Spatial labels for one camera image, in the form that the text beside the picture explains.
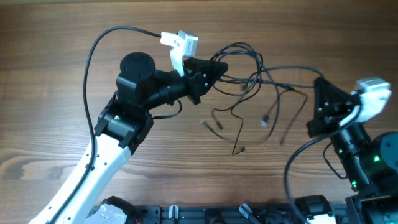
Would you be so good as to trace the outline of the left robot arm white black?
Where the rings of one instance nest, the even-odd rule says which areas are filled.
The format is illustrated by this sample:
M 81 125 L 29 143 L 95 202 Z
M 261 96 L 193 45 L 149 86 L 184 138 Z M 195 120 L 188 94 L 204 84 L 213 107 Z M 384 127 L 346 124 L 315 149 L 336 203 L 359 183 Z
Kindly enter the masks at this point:
M 120 70 L 117 90 L 98 116 L 84 156 L 32 223 L 83 223 L 109 181 L 148 135 L 156 119 L 149 111 L 185 96 L 199 104 L 228 64 L 189 58 L 179 74 L 158 70 L 150 55 L 133 52 L 121 60 Z

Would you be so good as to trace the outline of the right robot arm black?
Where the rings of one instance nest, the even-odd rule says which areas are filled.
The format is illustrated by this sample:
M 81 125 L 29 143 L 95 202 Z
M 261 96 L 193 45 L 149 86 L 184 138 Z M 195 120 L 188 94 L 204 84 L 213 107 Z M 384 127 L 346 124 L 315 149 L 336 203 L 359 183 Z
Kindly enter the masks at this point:
M 397 132 L 371 139 L 363 126 L 384 109 L 390 84 L 381 78 L 362 79 L 351 93 L 325 78 L 316 78 L 313 85 L 314 114 L 307 123 L 312 141 L 295 151 L 287 163 L 310 146 L 330 139 L 355 192 L 345 199 L 348 222 L 397 223 Z

